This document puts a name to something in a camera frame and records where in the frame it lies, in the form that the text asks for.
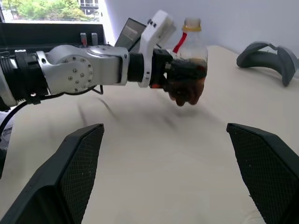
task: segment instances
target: table surface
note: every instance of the table surface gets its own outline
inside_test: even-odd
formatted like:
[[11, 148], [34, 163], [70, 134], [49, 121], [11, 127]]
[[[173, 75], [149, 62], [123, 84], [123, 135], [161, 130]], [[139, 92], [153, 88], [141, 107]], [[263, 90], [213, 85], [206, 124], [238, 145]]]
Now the table surface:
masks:
[[237, 54], [210, 46], [196, 106], [163, 91], [104, 87], [29, 105], [17, 113], [0, 180], [0, 217], [36, 169], [75, 130], [104, 123], [84, 224], [239, 224], [256, 212], [226, 132], [254, 126], [299, 150], [299, 81], [285, 88], [269, 69], [239, 69]]

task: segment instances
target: plastic bottle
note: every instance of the plastic bottle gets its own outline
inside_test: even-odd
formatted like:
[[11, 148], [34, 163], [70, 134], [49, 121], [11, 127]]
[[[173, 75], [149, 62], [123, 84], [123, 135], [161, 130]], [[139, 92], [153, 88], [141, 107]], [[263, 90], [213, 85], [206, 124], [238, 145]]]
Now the plastic bottle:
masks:
[[191, 61], [207, 72], [208, 51], [200, 38], [200, 19], [186, 18], [182, 28], [183, 36], [173, 52], [178, 58]]

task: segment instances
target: window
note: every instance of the window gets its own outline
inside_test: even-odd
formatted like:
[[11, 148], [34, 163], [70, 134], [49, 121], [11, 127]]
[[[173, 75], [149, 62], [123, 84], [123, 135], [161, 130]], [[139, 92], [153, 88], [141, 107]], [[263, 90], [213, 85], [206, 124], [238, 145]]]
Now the window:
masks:
[[101, 22], [98, 0], [0, 0], [0, 7], [10, 23]]

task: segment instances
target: robotic arm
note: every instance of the robotic arm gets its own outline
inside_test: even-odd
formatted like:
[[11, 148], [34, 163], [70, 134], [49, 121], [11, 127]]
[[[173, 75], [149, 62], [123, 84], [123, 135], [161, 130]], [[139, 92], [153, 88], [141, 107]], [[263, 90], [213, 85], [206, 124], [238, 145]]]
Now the robotic arm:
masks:
[[23, 100], [38, 104], [46, 95], [79, 94], [96, 85], [125, 85], [127, 81], [166, 90], [170, 82], [181, 79], [182, 71], [184, 80], [202, 78], [205, 73], [154, 48], [174, 31], [172, 18], [158, 11], [141, 36], [139, 53], [120, 47], [71, 45], [57, 46], [48, 53], [16, 50], [14, 56], [0, 58], [0, 110], [9, 110]]

